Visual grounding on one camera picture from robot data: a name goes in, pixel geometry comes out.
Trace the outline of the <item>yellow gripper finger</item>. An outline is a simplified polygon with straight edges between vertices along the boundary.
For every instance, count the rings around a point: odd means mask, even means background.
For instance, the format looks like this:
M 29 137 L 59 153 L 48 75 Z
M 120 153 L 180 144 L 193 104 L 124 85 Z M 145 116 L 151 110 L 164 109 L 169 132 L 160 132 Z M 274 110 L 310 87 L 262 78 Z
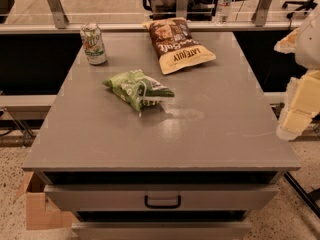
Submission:
M 320 113 L 320 71 L 308 70 L 300 79 L 292 77 L 287 85 L 277 136 L 286 141 L 301 136 Z
M 298 32 L 298 28 L 291 31 L 287 36 L 276 43 L 274 50 L 284 54 L 294 53 L 296 50 L 296 39 Z

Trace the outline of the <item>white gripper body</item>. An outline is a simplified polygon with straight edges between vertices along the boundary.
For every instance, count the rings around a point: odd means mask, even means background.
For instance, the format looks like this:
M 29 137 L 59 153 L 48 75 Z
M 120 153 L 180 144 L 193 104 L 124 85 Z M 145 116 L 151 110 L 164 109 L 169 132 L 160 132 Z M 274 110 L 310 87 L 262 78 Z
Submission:
M 307 69 L 320 69 L 320 6 L 317 6 L 299 27 L 295 61 Z

